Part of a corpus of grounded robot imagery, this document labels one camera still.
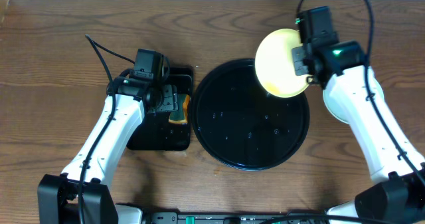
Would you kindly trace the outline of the green and orange sponge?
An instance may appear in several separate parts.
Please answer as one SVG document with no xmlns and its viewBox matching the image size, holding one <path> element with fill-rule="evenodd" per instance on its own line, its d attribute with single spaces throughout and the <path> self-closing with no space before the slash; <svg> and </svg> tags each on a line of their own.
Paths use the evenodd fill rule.
<svg viewBox="0 0 425 224">
<path fill-rule="evenodd" d="M 190 96 L 188 94 L 178 94 L 178 110 L 170 113 L 169 123 L 185 125 L 188 124 L 188 106 Z"/>
</svg>

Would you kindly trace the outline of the yellow plate with sauce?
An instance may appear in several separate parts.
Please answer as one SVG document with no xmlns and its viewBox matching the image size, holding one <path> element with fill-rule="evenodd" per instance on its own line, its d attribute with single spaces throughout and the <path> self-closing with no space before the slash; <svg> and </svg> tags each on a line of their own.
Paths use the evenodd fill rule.
<svg viewBox="0 0 425 224">
<path fill-rule="evenodd" d="M 279 29 L 271 32 L 260 43 L 254 59 L 256 77 L 266 92 L 291 98 L 308 86 L 307 75 L 298 76 L 294 67 L 293 49 L 302 48 L 299 32 Z"/>
</svg>

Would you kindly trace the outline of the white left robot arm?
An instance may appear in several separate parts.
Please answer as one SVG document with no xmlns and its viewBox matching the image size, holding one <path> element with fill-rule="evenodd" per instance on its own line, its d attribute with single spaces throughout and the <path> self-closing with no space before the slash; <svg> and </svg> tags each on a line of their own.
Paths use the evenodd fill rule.
<svg viewBox="0 0 425 224">
<path fill-rule="evenodd" d="M 175 111 L 173 84 L 117 77 L 107 87 L 102 114 L 60 175 L 46 174 L 38 189 L 41 223 L 142 223 L 143 211 L 116 204 L 110 187 L 122 154 L 148 110 Z"/>
</svg>

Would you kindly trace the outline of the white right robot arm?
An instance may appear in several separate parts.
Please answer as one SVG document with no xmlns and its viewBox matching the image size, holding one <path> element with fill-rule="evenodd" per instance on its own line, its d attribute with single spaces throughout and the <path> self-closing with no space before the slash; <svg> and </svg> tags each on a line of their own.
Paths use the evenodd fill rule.
<svg viewBox="0 0 425 224">
<path fill-rule="evenodd" d="M 369 58 L 355 41 L 292 49 L 295 73 L 308 74 L 343 111 L 374 185 L 328 215 L 391 223 L 424 220 L 424 156 L 378 93 Z"/>
</svg>

